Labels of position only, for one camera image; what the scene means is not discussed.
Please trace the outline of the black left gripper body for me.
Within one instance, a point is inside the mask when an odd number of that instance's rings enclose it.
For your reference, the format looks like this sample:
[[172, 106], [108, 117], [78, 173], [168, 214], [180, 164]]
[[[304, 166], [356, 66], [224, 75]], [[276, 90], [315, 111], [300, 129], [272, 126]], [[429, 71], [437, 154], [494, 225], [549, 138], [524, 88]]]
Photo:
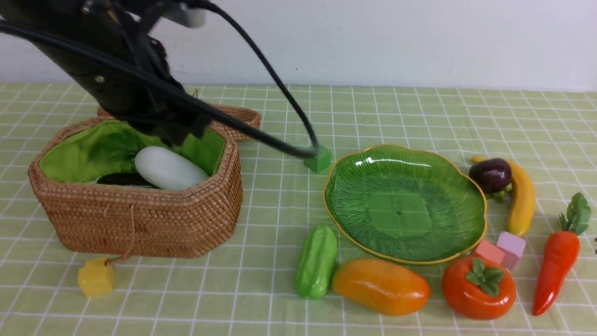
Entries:
[[[152, 37], [136, 41], [109, 37], [96, 41], [96, 49], [185, 93], [181, 83], [171, 76], [164, 45]], [[125, 75], [104, 70], [102, 76], [105, 82], [97, 87], [96, 101], [111, 116], [128, 122], [143, 134], [158, 136], [169, 145], [180, 145], [189, 134], [202, 137], [211, 124], [211, 117], [200, 109], [184, 106], [172, 96], [149, 89]]]

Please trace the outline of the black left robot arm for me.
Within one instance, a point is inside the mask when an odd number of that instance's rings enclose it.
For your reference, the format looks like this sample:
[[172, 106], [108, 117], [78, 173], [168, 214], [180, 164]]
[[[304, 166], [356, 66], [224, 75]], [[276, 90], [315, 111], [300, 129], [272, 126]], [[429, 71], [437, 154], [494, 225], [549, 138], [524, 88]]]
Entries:
[[[1, 17], [11, 23], [85, 45], [105, 53], [183, 91], [170, 73], [164, 45], [148, 35], [152, 24], [139, 25], [133, 15], [156, 14], [168, 0], [3, 0]], [[200, 109], [135, 83], [130, 77], [84, 56], [46, 42], [34, 42], [44, 55], [85, 89], [101, 108], [135, 130], [181, 145], [201, 138], [211, 123]]]

